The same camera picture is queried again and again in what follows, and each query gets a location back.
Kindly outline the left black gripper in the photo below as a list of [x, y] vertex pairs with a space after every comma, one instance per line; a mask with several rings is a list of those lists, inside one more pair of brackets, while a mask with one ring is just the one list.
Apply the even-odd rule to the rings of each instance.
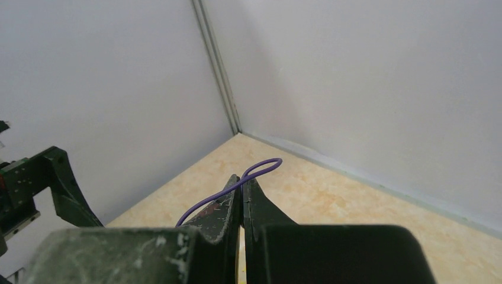
[[56, 215], [77, 227], [102, 227], [88, 205], [67, 152], [51, 146], [33, 157], [1, 163], [1, 254], [7, 241], [40, 216], [34, 197], [49, 188]]

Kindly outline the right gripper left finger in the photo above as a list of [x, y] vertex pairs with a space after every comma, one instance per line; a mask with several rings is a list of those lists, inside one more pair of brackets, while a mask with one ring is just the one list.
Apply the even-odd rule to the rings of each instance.
[[179, 227], [73, 228], [39, 246], [22, 283], [237, 283], [239, 181]]

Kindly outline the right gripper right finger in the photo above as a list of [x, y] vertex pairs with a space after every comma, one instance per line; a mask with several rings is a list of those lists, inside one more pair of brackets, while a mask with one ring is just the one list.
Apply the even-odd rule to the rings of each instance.
[[412, 233], [389, 224], [301, 225], [243, 187], [248, 283], [435, 283]]

